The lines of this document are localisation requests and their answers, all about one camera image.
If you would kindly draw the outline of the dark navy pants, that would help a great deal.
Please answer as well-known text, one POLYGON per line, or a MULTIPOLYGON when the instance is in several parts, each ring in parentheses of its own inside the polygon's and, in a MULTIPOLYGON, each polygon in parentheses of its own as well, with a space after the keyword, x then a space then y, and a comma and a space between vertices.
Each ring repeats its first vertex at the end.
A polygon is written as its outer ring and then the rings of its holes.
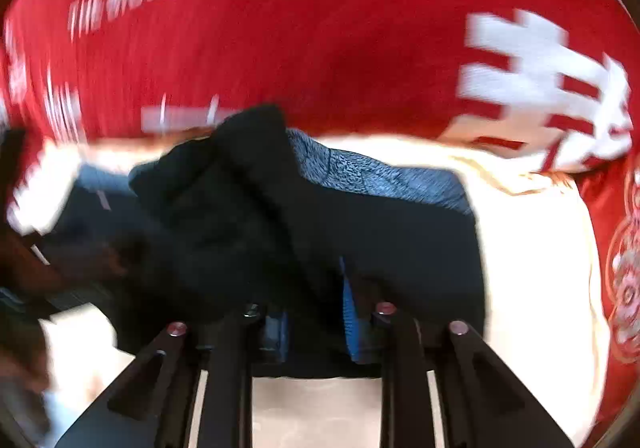
POLYGON ((350 273, 431 324, 485 323, 475 217, 457 175, 322 146, 273 107, 139 166, 125 191, 76 182, 42 252, 93 282, 91 301, 128 353, 171 321, 256 303, 288 318, 273 376, 368 376, 347 349, 350 273))

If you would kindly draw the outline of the cream satin bed sheet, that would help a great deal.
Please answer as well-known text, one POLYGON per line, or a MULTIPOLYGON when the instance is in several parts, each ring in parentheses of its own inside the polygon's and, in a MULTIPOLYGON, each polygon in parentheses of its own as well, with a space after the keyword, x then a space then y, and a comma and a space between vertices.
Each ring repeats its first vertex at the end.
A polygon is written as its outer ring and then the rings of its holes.
MULTIPOLYGON (((398 166, 461 177, 482 249, 491 348, 579 446, 604 390, 610 332, 603 316, 591 220, 564 174, 523 174, 486 151, 396 136, 325 137, 323 145, 398 166)), ((44 148, 46 184, 66 190, 81 164, 128 173, 169 144, 44 148)), ((54 444, 132 361, 92 306, 43 323, 53 388, 54 444)), ((377 447, 380 384, 372 380, 254 380, 254 447, 377 447)))

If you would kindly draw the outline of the red embroidered pillow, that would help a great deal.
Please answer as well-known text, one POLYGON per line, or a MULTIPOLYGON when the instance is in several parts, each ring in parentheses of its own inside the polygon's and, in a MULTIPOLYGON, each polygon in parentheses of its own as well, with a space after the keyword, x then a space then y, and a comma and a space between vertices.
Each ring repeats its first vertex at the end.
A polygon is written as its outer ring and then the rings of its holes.
POLYGON ((576 177, 597 241, 602 306, 611 333, 604 393, 585 442, 594 446, 639 383, 639 153, 576 177))

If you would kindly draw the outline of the red blanket with white characters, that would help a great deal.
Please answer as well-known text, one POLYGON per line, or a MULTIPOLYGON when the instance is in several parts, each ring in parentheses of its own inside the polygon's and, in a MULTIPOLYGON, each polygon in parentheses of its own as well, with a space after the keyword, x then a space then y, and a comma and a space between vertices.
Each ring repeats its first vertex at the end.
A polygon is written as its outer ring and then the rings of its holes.
POLYGON ((43 228, 83 147, 174 136, 274 102, 311 135, 479 146, 583 172, 639 142, 639 32, 621 0, 12 0, 1 119, 25 127, 10 197, 43 228))

